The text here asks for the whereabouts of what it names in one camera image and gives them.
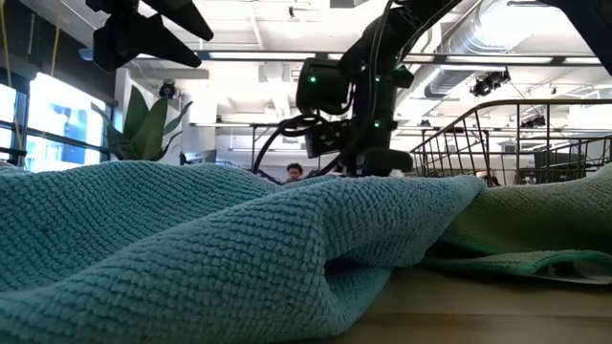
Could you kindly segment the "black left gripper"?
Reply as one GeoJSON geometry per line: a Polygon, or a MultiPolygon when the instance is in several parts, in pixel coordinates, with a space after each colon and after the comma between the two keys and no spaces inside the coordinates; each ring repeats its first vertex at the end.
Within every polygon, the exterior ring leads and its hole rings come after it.
{"type": "Polygon", "coordinates": [[[93,34],[93,61],[104,71],[114,72],[140,54],[170,60],[189,67],[201,59],[168,30],[163,15],[188,32],[210,41],[214,33],[193,0],[143,0],[157,11],[150,17],[138,12],[140,0],[85,0],[92,11],[109,15],[93,34]]]}

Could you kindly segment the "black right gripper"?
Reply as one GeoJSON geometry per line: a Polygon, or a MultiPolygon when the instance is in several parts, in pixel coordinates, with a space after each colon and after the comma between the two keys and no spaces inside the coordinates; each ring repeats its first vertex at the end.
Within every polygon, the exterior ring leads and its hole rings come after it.
{"type": "Polygon", "coordinates": [[[394,170],[403,173],[413,170],[414,161],[409,153],[390,148],[391,131],[397,128],[397,122],[393,119],[374,119],[357,145],[347,153],[351,140],[359,132],[357,123],[354,118],[343,119],[307,129],[305,141],[308,157],[312,159],[343,153],[344,156],[331,168],[332,172],[343,176],[389,176],[394,170]]]}

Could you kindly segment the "pale green microfiber towel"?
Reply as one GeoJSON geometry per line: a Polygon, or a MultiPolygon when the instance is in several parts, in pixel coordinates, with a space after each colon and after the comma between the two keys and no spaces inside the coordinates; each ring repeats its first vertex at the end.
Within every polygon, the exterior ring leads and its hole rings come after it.
{"type": "Polygon", "coordinates": [[[612,285],[612,162],[570,182],[482,191],[422,264],[612,285]]]}

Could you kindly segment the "teal textured microfiber towel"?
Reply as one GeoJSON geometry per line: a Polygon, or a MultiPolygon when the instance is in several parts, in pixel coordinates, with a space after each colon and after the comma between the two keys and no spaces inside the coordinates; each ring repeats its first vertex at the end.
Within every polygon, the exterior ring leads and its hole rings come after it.
{"type": "Polygon", "coordinates": [[[0,344],[250,344],[360,318],[484,190],[216,164],[0,167],[0,344]]]}

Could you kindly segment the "long ceiling light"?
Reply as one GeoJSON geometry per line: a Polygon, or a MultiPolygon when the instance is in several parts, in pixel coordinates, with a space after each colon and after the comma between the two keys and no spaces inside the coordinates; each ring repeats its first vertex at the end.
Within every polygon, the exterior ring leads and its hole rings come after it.
{"type": "Polygon", "coordinates": [[[449,66],[602,67],[601,62],[590,55],[408,54],[404,62],[449,66]]]}
{"type": "MultiPolygon", "coordinates": [[[[315,53],[282,53],[282,52],[248,52],[248,51],[227,51],[227,52],[210,52],[210,51],[195,51],[194,52],[202,60],[282,60],[282,61],[298,61],[310,57],[316,57],[315,53]]],[[[93,61],[93,50],[79,49],[78,55],[85,61],[93,61]]],[[[136,59],[161,59],[150,54],[139,54],[136,59]]]]}

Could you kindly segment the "potted snake plant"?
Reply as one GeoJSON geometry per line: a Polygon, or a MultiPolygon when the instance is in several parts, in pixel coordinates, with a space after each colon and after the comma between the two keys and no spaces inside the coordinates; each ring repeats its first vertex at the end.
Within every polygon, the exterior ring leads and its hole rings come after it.
{"type": "Polygon", "coordinates": [[[174,133],[166,144],[163,144],[164,136],[177,129],[191,104],[192,102],[187,103],[176,118],[166,123],[167,98],[159,98],[151,107],[148,107],[142,92],[132,86],[122,132],[114,127],[111,120],[93,102],[91,102],[91,109],[100,115],[106,124],[108,149],[118,160],[159,161],[167,153],[172,141],[182,132],[174,133]]]}

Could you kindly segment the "black-legged background table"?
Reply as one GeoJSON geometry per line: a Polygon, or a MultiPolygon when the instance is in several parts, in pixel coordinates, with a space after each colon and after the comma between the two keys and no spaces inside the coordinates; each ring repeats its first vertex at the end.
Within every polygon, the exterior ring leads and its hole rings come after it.
{"type": "MultiPolygon", "coordinates": [[[[208,134],[218,161],[251,168],[260,149],[275,132],[277,125],[270,123],[190,123],[194,133],[208,134]]],[[[299,163],[305,171],[318,167],[318,160],[309,160],[303,139],[282,139],[278,136],[266,151],[260,166],[266,169],[284,169],[290,163],[299,163]]]]}

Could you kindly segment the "bright window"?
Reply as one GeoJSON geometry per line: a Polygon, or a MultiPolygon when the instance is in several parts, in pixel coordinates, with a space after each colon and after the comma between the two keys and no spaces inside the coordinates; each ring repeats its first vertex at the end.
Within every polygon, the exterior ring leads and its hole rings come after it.
{"type": "Polygon", "coordinates": [[[109,159],[104,123],[91,105],[108,106],[39,73],[32,80],[0,76],[0,161],[32,172],[66,170],[109,159]]]}

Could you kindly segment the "silver ceiling ventilation duct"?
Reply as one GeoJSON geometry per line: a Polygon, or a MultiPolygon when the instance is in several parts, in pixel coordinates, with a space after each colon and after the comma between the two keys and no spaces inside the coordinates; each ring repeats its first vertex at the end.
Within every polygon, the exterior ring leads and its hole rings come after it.
{"type": "MultiPolygon", "coordinates": [[[[482,0],[458,28],[438,47],[441,54],[505,54],[531,36],[534,30],[519,23],[525,13],[509,7],[510,0],[482,0]]],[[[470,78],[474,69],[430,69],[425,97],[443,98],[470,78]]]]}

